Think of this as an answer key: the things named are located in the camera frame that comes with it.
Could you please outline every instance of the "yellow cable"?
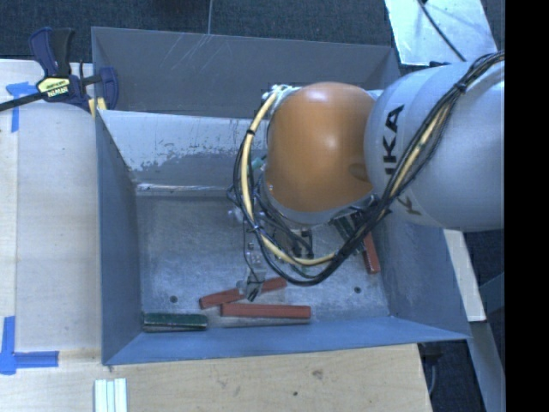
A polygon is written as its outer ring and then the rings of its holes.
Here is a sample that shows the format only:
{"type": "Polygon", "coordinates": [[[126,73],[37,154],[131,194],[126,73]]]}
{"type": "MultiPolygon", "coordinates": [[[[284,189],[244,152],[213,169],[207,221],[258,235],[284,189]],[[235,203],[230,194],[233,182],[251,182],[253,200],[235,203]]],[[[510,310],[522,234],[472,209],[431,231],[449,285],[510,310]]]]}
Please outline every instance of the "yellow cable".
{"type": "MultiPolygon", "coordinates": [[[[256,133],[257,129],[259,128],[259,124],[265,117],[265,114],[267,113],[268,109],[273,105],[273,103],[276,100],[276,97],[278,96],[280,90],[276,89],[273,91],[273,93],[267,98],[267,100],[264,102],[262,107],[259,109],[259,112],[257,112],[257,115],[254,117],[254,120],[251,122],[249,130],[251,133],[247,133],[246,137],[244,138],[244,145],[242,148],[242,159],[240,161],[240,185],[242,188],[242,198],[244,201],[244,206],[246,207],[246,212],[248,215],[250,215],[252,222],[254,221],[253,216],[253,206],[250,199],[250,188],[248,188],[248,159],[250,157],[250,151],[251,151],[251,143],[254,138],[254,134],[256,133]]],[[[269,239],[267,239],[264,235],[261,235],[262,242],[265,244],[265,246],[275,254],[275,256],[282,258],[287,263],[293,264],[293,265],[303,265],[303,266],[312,266],[312,265],[322,265],[329,261],[331,261],[334,256],[334,253],[330,253],[329,255],[326,255],[324,257],[319,257],[315,259],[302,259],[302,258],[295,258],[289,256],[287,253],[279,249],[276,245],[274,245],[269,239]]]]}

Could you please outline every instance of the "black cable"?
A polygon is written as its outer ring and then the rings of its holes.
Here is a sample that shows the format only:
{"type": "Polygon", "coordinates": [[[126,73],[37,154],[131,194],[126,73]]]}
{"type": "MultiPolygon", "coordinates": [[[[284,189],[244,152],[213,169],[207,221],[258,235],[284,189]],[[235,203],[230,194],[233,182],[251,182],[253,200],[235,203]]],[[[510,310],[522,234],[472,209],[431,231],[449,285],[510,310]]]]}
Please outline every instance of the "black cable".
{"type": "Polygon", "coordinates": [[[456,54],[456,56],[461,59],[461,61],[467,61],[463,55],[455,48],[454,44],[448,39],[448,37],[444,34],[444,32],[438,27],[438,24],[433,20],[431,17],[431,14],[429,14],[429,11],[426,9],[425,5],[421,0],[417,0],[418,5],[421,7],[421,10],[429,20],[429,22],[432,24],[432,26],[435,28],[435,30],[438,32],[440,37],[444,40],[444,42],[449,46],[449,48],[456,54]]]}

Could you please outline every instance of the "blue clamp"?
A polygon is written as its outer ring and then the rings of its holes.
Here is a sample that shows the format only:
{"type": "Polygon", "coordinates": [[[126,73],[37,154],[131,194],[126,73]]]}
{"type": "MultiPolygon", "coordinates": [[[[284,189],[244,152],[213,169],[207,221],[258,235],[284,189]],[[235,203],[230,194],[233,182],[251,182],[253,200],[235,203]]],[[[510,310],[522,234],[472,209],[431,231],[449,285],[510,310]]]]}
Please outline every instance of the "blue clamp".
{"type": "Polygon", "coordinates": [[[0,104],[0,112],[36,100],[64,102],[91,112],[86,86],[100,82],[107,108],[114,109],[118,102],[118,79],[112,67],[102,67],[99,74],[84,77],[80,62],[80,77],[71,74],[69,49],[74,33],[72,29],[43,27],[30,36],[28,44],[34,60],[44,71],[44,78],[37,82],[34,93],[0,104]]]}
{"type": "Polygon", "coordinates": [[[0,374],[14,375],[17,369],[30,367],[58,367],[58,351],[16,353],[15,316],[4,318],[2,348],[0,350],[0,374]]]}

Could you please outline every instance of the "wooden board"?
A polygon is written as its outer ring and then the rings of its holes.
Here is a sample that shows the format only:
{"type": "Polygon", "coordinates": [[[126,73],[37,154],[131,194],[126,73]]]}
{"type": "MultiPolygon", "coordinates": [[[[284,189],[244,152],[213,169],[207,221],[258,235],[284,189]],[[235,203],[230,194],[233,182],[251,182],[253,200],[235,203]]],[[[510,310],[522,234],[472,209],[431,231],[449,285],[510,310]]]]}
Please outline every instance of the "wooden board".
{"type": "Polygon", "coordinates": [[[0,378],[0,410],[93,410],[96,379],[126,378],[129,411],[431,411],[415,345],[103,367],[99,350],[0,378]]]}

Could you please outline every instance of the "blue tape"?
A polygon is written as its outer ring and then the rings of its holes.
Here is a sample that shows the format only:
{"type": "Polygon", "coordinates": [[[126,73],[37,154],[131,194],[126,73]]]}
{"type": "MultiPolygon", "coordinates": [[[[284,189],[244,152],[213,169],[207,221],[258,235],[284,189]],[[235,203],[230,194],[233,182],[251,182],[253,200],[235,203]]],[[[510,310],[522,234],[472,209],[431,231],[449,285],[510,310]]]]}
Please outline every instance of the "blue tape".
{"type": "MultiPolygon", "coordinates": [[[[19,82],[17,84],[9,84],[6,86],[9,94],[11,94],[14,99],[20,98],[22,96],[27,96],[28,94],[35,94],[38,92],[36,87],[28,82],[19,82]]],[[[19,107],[13,109],[11,113],[11,132],[15,133],[19,130],[19,107]]]]}
{"type": "Polygon", "coordinates": [[[2,347],[0,348],[0,374],[13,375],[17,369],[29,367],[58,367],[58,351],[39,353],[15,352],[15,316],[4,318],[2,347]]]}

